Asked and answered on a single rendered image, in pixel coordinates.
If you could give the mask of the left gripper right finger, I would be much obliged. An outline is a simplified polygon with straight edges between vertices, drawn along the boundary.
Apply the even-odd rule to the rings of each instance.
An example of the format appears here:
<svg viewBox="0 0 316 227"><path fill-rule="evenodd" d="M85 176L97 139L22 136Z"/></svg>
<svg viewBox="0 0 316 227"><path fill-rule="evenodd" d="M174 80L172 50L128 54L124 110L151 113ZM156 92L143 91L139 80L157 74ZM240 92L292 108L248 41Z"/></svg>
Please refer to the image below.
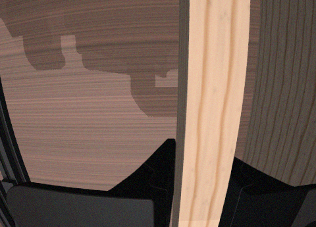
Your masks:
<svg viewBox="0 0 316 227"><path fill-rule="evenodd" d="M291 186L234 157L218 227L306 227L314 221L316 184Z"/></svg>

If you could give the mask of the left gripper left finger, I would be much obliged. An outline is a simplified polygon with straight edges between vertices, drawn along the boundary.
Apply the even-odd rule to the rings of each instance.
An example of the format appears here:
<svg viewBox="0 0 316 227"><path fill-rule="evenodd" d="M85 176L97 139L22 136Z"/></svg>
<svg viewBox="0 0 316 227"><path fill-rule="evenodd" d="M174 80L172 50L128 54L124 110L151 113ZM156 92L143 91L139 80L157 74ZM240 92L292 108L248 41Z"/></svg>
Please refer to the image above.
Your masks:
<svg viewBox="0 0 316 227"><path fill-rule="evenodd" d="M23 182L8 190L7 204L19 227L169 227L175 157L168 138L109 191Z"/></svg>

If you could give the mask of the wooden maze board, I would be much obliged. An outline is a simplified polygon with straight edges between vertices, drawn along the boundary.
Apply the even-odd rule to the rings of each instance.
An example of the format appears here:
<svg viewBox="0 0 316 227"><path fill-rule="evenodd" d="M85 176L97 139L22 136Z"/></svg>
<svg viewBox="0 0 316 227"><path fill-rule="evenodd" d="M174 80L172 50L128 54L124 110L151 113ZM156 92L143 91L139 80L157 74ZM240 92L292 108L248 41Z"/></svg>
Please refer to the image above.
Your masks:
<svg viewBox="0 0 316 227"><path fill-rule="evenodd" d="M179 0L172 227L218 227L244 96L250 0ZM316 184L316 0L260 0L242 161Z"/></svg>

